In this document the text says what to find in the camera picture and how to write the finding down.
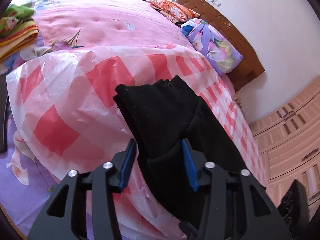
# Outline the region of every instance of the orange pillow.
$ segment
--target orange pillow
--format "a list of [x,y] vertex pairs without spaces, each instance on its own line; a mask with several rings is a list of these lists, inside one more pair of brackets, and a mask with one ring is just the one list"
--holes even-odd
[[170,2],[167,0],[148,0],[147,2],[165,11],[181,22],[187,22],[190,19],[198,18],[200,16],[200,14],[197,12],[175,2]]
[[156,6],[150,4],[150,6],[155,9],[157,12],[161,13],[164,17],[166,17],[170,22],[174,23],[175,25],[179,26],[183,24],[183,22],[179,21],[178,19],[172,17],[170,14],[166,13],[165,11],[159,9]]

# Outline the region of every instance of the purple floral pillow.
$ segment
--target purple floral pillow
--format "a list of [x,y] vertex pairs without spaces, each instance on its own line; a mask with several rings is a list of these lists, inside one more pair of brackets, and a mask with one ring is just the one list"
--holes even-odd
[[181,29],[220,76],[231,72],[243,60],[243,56],[235,47],[206,21],[194,18],[181,25]]

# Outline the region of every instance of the plastic sheet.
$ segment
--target plastic sheet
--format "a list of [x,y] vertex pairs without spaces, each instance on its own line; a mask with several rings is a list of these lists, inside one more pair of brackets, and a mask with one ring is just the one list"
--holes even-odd
[[[7,76],[17,128],[36,158],[57,178],[94,170],[123,151],[132,134],[112,97],[118,84],[153,84],[179,75],[202,96],[248,168],[266,184],[265,169],[241,110],[205,57],[179,45],[92,47],[35,58]],[[150,193],[135,162],[129,185],[114,194],[121,234],[181,239],[179,221]]]

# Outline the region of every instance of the pink quilt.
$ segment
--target pink quilt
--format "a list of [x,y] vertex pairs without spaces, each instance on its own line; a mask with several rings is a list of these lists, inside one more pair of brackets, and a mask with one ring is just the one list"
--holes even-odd
[[75,35],[77,44],[156,47],[167,43],[193,48],[181,29],[142,0],[24,0],[35,3],[35,22],[44,44]]

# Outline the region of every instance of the wooden bed frame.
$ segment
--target wooden bed frame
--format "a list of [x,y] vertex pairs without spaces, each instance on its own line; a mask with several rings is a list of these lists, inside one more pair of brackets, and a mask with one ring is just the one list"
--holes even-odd
[[172,0],[199,13],[200,19],[215,27],[244,56],[244,60],[227,76],[238,91],[264,72],[256,52],[246,38],[217,9],[205,0]]

